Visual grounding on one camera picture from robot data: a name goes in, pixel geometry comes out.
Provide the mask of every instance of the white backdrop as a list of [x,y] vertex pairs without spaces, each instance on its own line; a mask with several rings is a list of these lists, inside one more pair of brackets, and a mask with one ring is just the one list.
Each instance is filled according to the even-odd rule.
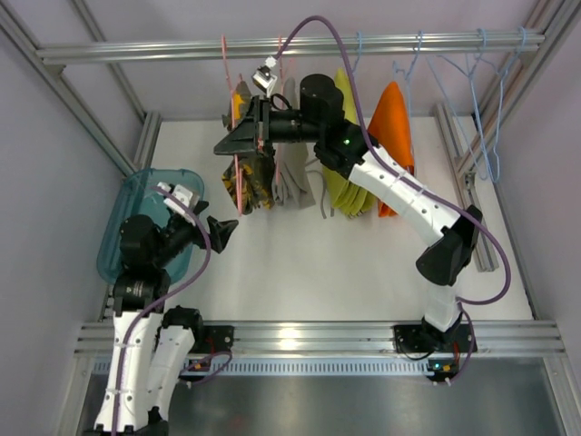
[[[110,41],[194,40],[260,38],[287,35],[304,17],[328,17],[342,35],[512,30],[527,19],[536,0],[88,0],[103,32]],[[321,24],[309,24],[300,35],[329,35]],[[392,78],[396,59],[409,66],[411,56],[368,56],[359,64],[358,83],[364,111],[372,113],[379,94]],[[464,57],[456,57],[464,63]],[[260,60],[231,62],[233,74],[249,79]],[[468,83],[453,67],[438,62],[450,98],[463,112],[471,111]],[[295,74],[301,78],[319,72],[334,75],[337,58],[300,58]],[[228,102],[222,61],[181,61],[125,64],[125,71],[148,109],[165,116],[216,118]],[[477,88],[483,92],[491,79],[489,67],[482,65]],[[425,60],[420,59],[413,80],[415,113],[425,114],[441,100]]]

